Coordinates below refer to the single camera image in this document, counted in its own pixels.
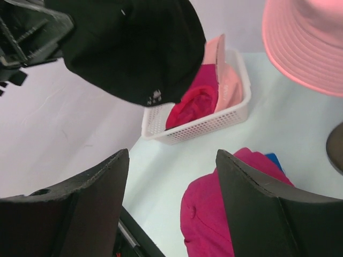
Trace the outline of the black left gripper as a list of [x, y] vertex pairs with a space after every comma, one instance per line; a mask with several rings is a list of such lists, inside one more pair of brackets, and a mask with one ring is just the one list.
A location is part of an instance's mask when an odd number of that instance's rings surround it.
[[44, 1], [1, 1], [1, 96], [8, 83], [24, 83], [22, 66], [51, 59], [72, 29], [70, 16], [47, 8]]

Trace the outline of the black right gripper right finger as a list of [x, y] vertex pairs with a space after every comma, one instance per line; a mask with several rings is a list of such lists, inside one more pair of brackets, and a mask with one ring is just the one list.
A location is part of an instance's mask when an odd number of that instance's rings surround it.
[[342, 256], [342, 200], [287, 185], [225, 150], [216, 165], [236, 256]]

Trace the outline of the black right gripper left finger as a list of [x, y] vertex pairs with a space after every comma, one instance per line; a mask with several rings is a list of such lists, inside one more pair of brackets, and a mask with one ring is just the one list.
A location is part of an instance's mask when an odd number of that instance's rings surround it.
[[1, 199], [1, 256], [112, 256], [129, 168], [122, 149], [28, 196]]

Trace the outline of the magenta hat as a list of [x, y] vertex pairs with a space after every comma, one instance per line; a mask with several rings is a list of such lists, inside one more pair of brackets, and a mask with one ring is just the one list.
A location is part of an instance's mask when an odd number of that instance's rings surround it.
[[[234, 156], [293, 186], [265, 154], [242, 148]], [[217, 170], [189, 184], [181, 201], [180, 226], [188, 256], [234, 256]]]

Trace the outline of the blue baseball cap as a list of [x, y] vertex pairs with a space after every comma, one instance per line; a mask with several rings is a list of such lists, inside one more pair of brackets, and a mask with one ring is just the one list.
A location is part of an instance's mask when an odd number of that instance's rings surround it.
[[283, 168], [282, 168], [282, 166], [281, 166], [281, 164], [280, 164], [280, 162], [279, 162], [279, 159], [277, 158], [277, 156], [276, 156], [275, 153], [268, 153], [268, 154], [265, 154], [265, 156], [266, 156], [270, 161], [272, 161], [272, 162], [278, 167], [278, 169], [279, 169], [280, 171], [282, 171], [283, 173], [285, 173], [284, 170], [283, 170]]

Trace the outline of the black baseball cap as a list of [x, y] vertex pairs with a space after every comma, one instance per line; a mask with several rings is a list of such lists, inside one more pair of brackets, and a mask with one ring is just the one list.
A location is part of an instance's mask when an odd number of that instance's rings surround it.
[[144, 107], [179, 103], [204, 57], [205, 35], [189, 1], [45, 1], [68, 14], [65, 66], [105, 92]]

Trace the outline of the light pink cap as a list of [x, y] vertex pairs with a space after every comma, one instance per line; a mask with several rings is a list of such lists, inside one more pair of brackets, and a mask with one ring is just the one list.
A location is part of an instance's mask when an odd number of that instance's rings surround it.
[[243, 100], [241, 77], [225, 59], [225, 34], [206, 43], [204, 65], [213, 65], [218, 84], [218, 100], [214, 112], [233, 107]]

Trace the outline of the light pink bucket hat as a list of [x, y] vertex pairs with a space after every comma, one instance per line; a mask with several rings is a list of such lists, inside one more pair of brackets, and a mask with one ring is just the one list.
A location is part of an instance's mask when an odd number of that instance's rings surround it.
[[266, 1], [262, 39], [284, 76], [342, 97], [342, 1]]

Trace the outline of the beige mannequin head stand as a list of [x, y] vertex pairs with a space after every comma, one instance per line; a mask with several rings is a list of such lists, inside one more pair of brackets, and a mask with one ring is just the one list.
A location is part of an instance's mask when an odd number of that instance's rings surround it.
[[343, 171], [343, 123], [336, 126], [326, 141], [326, 153], [333, 167], [342, 174]]

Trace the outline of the white plastic basket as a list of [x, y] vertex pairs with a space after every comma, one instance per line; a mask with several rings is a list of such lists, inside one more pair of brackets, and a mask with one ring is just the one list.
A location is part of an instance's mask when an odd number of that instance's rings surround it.
[[170, 130], [165, 129], [165, 124], [174, 106], [172, 103], [145, 108], [141, 137], [145, 140], [156, 140], [173, 145], [246, 121], [249, 117], [248, 104], [251, 100], [251, 83], [247, 68], [242, 54], [235, 49], [226, 50], [226, 61], [242, 80], [243, 100], [241, 103]]

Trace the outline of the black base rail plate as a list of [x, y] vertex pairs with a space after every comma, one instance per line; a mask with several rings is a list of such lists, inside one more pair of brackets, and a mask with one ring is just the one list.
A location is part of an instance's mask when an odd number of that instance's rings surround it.
[[165, 257], [124, 207], [120, 214], [113, 256]]

